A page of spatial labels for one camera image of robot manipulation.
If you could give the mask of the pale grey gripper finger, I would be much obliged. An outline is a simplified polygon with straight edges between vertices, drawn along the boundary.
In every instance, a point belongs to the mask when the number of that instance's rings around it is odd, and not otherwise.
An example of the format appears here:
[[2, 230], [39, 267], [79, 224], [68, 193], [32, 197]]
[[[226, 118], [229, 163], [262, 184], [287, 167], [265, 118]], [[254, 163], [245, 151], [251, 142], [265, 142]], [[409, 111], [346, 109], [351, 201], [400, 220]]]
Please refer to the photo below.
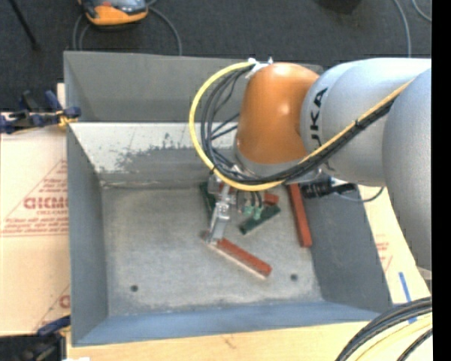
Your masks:
[[218, 202], [213, 213], [213, 240], [220, 240], [224, 236], [224, 231], [231, 219], [231, 205], [229, 203]]
[[212, 244], [220, 239], [219, 222], [219, 212], [217, 210], [217, 207], [215, 207], [211, 214], [208, 228], [201, 233], [201, 239], [204, 242]]

